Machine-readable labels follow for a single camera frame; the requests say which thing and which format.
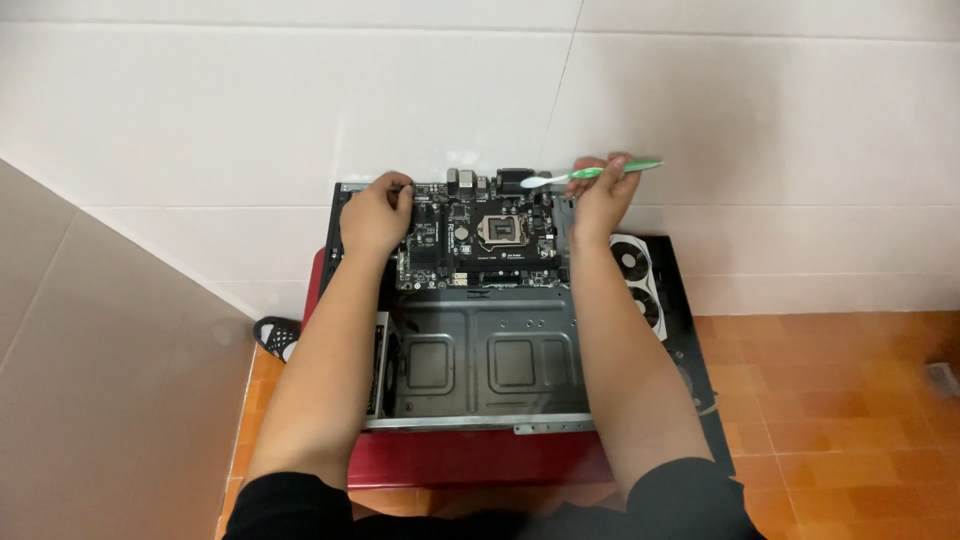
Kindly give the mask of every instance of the orange floor tile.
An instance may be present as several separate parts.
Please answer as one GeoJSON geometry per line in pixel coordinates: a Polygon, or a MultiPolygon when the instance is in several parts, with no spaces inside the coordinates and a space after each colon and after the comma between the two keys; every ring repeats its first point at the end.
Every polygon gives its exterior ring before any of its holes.
{"type": "MultiPolygon", "coordinates": [[[[960,313],[696,317],[747,510],[771,539],[960,538],[960,403],[924,383],[960,313]]],[[[218,537],[283,364],[258,351],[218,537]]],[[[353,492],[394,515],[456,515],[484,500],[549,512],[612,486],[353,492]]]]}

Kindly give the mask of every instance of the person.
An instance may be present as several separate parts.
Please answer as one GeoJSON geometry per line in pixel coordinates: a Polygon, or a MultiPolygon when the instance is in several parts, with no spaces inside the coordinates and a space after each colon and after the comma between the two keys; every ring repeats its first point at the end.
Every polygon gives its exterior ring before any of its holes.
{"type": "Polygon", "coordinates": [[[639,183],[639,173],[623,173],[630,158],[577,160],[575,169],[599,166],[603,173],[566,187],[566,196],[578,199],[570,289],[584,382],[625,512],[565,507],[543,519],[481,511],[446,520],[369,515],[351,505],[347,466],[372,383],[378,284],[413,204],[411,179],[390,172],[343,208],[348,256],[277,383],[225,540],[762,538],[744,509],[742,484],[712,461],[684,382],[610,252],[610,235],[639,183]]]}

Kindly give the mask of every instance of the graphics card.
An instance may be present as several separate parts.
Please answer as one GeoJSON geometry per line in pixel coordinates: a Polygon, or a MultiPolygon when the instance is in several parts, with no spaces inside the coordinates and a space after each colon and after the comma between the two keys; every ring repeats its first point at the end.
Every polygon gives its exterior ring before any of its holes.
{"type": "Polygon", "coordinates": [[[626,234],[612,234],[610,237],[610,251],[616,259],[617,266],[623,279],[630,287],[630,294],[634,297],[636,306],[643,313],[643,318],[650,324],[650,328],[663,341],[666,339],[666,323],[663,320],[663,309],[660,307],[660,298],[657,296],[657,285],[651,271],[653,261],[647,244],[634,236],[626,234]]]}

